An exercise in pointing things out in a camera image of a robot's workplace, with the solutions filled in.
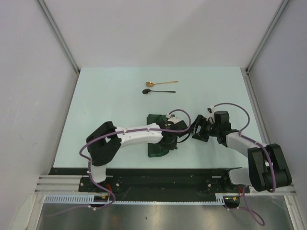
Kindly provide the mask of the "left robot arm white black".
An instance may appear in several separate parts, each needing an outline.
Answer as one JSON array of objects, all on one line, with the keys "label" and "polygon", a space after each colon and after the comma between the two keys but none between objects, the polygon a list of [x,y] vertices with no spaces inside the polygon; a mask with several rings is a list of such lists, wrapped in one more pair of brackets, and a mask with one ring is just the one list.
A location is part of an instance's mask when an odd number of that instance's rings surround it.
[{"label": "left robot arm white black", "polygon": [[177,138],[188,132],[185,121],[177,117],[140,127],[116,127],[111,121],[103,123],[86,139],[90,154],[89,186],[102,191],[106,186],[106,165],[119,149],[138,144],[157,144],[166,150],[177,148]]}]

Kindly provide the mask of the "black spoon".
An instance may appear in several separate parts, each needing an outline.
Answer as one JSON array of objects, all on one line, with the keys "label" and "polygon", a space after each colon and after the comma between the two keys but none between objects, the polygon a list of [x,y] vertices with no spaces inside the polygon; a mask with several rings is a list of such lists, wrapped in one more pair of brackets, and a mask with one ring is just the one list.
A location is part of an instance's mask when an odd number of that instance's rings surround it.
[{"label": "black spoon", "polygon": [[149,94],[151,92],[165,92],[165,93],[176,93],[176,91],[154,91],[154,90],[151,90],[151,89],[144,89],[142,91],[143,94]]}]

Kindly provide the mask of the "gold spoon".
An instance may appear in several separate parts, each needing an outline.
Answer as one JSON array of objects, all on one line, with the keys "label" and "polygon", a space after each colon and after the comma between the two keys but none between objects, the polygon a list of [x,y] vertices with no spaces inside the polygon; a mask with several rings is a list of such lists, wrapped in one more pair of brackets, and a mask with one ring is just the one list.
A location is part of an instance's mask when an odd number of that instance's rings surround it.
[{"label": "gold spoon", "polygon": [[153,86],[155,86],[155,85],[171,84],[171,83],[178,83],[178,81],[168,81],[168,82],[159,82],[159,83],[153,83],[153,82],[151,82],[151,81],[148,81],[148,82],[145,83],[145,85],[146,85],[147,87],[153,87]]}]

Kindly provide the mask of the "left aluminium frame post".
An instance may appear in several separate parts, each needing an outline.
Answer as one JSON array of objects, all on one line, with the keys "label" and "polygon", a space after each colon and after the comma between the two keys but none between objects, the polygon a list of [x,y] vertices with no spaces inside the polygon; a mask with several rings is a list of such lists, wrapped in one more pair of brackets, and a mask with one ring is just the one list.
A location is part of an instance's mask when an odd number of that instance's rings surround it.
[{"label": "left aluminium frame post", "polygon": [[80,68],[77,65],[77,62],[75,61],[75,58],[72,55],[72,52],[56,22],[54,19],[47,3],[45,0],[35,0],[38,8],[40,9],[43,17],[45,18],[45,21],[47,22],[48,26],[50,27],[56,41],[58,42],[62,52],[64,53],[65,57],[67,58],[70,66],[74,70],[74,72],[79,75],[80,74]]}]

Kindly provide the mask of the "aluminium frame post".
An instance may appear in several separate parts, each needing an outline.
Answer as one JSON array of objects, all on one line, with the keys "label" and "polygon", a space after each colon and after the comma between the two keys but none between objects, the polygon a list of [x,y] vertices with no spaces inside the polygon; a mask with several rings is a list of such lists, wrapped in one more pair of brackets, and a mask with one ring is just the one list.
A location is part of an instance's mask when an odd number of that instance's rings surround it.
[{"label": "aluminium frame post", "polygon": [[289,6],[289,4],[291,2],[292,2],[291,0],[282,0],[281,3],[279,4],[276,12],[273,15],[272,20],[270,21],[264,35],[262,36],[262,38],[260,40],[260,43],[258,44],[255,52],[253,53],[252,58],[250,59],[247,67],[245,68],[245,72],[247,74],[250,73],[250,71],[252,70],[256,61],[260,57],[262,51],[264,50],[266,44],[269,41],[269,38],[272,36],[275,28],[277,27],[277,25],[278,25],[279,21],[281,20],[284,12],[286,11],[287,7]]},{"label": "aluminium frame post", "polygon": [[43,17],[45,18],[45,21],[47,22],[48,26],[50,27],[56,41],[58,42],[62,52],[64,53],[65,57],[67,58],[70,66],[74,70],[74,72],[79,75],[80,74],[80,68],[77,65],[77,62],[75,61],[75,58],[72,55],[72,52],[56,22],[54,19],[47,3],[45,0],[35,0],[38,8],[40,9]]}]

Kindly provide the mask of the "right aluminium rail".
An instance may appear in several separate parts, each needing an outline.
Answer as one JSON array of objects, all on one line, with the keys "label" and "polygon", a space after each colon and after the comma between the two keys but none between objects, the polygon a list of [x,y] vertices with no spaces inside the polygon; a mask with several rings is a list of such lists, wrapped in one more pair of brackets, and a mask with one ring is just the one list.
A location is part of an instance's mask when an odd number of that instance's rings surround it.
[{"label": "right aluminium rail", "polygon": [[[276,143],[282,147],[283,145],[278,141],[273,141],[272,137],[269,134],[269,128],[268,128],[266,119],[264,117],[264,112],[262,110],[260,101],[256,94],[256,89],[253,86],[250,74],[246,71],[245,68],[240,68],[240,71],[241,71],[242,78],[243,78],[243,81],[244,81],[244,84],[245,84],[245,87],[248,93],[253,115],[255,117],[255,121],[256,121],[257,128],[259,130],[262,142],[269,143],[269,144]],[[290,186],[287,186],[287,187],[277,188],[274,193],[264,191],[264,192],[257,192],[257,194],[264,195],[264,196],[295,196],[296,191],[295,191],[293,184],[291,184]]]}]

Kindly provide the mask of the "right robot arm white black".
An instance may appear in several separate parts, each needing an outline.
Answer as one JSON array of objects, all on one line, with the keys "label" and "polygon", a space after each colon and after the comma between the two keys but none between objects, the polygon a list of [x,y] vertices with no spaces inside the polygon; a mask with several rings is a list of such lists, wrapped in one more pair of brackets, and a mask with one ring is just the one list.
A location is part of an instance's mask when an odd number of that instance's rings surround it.
[{"label": "right robot arm white black", "polygon": [[292,184],[281,146],[257,142],[233,129],[227,111],[212,112],[209,118],[198,115],[190,133],[192,138],[204,142],[214,137],[219,144],[247,158],[248,167],[230,169],[228,176],[221,180],[226,192],[233,192],[238,185],[252,186],[258,192],[274,192]]}]

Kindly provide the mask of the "right aluminium frame post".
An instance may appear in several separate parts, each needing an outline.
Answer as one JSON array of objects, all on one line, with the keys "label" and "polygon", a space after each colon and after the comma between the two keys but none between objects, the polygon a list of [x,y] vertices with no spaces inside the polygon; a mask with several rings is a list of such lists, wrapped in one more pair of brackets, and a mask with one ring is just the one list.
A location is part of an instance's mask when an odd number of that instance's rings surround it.
[{"label": "right aluminium frame post", "polygon": [[273,15],[272,20],[270,21],[264,35],[262,36],[262,38],[260,40],[260,43],[258,44],[255,52],[253,53],[252,58],[250,59],[247,67],[245,68],[245,72],[247,74],[250,73],[250,71],[252,70],[256,61],[260,57],[262,51],[264,50],[266,44],[269,41],[269,38],[272,36],[275,28],[277,27],[277,25],[278,25],[279,21],[281,20],[284,12],[286,11],[287,7],[289,6],[289,4],[291,2],[292,2],[291,0],[282,0],[281,3],[279,4],[276,12]]}]

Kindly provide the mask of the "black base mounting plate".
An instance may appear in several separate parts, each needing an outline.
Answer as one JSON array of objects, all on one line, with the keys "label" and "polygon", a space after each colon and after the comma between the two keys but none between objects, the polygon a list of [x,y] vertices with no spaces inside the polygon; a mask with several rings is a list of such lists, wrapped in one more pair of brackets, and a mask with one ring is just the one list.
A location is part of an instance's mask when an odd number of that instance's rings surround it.
[{"label": "black base mounting plate", "polygon": [[104,193],[117,201],[201,202],[215,194],[237,193],[246,182],[231,182],[228,168],[213,169],[107,169],[106,180],[93,183],[86,168],[52,168],[50,175],[81,176],[80,192]]}]

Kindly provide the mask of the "dark green cloth napkin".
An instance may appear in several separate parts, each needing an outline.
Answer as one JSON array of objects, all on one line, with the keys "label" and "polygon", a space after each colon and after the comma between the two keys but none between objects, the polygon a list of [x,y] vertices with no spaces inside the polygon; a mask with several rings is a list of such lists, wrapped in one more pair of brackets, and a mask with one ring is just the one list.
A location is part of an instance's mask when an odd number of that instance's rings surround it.
[{"label": "dark green cloth napkin", "polygon": [[[154,114],[149,114],[146,118],[147,124],[151,123],[157,123],[158,125],[162,124],[162,128],[166,128],[166,115],[154,115]],[[163,157],[167,155],[170,151],[163,150],[158,143],[153,144],[149,143],[147,144],[148,147],[148,157],[149,158],[154,158],[154,157]]]}]

